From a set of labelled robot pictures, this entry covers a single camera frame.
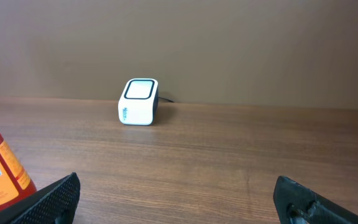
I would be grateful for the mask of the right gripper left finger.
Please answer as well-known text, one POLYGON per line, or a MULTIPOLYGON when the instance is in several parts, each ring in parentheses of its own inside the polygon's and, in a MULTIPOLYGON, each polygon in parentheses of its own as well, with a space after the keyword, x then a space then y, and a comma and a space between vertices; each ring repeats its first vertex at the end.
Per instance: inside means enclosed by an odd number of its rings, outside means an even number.
POLYGON ((73 172, 0 211, 0 224, 72 224, 80 189, 73 172))

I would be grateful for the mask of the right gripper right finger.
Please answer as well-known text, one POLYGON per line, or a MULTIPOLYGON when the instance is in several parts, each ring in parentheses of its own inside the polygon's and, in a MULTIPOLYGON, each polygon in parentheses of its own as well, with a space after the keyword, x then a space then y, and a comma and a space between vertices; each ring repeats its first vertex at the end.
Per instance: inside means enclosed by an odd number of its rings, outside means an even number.
POLYGON ((358 215, 294 180, 279 176, 273 202, 281 223, 358 224, 358 215))

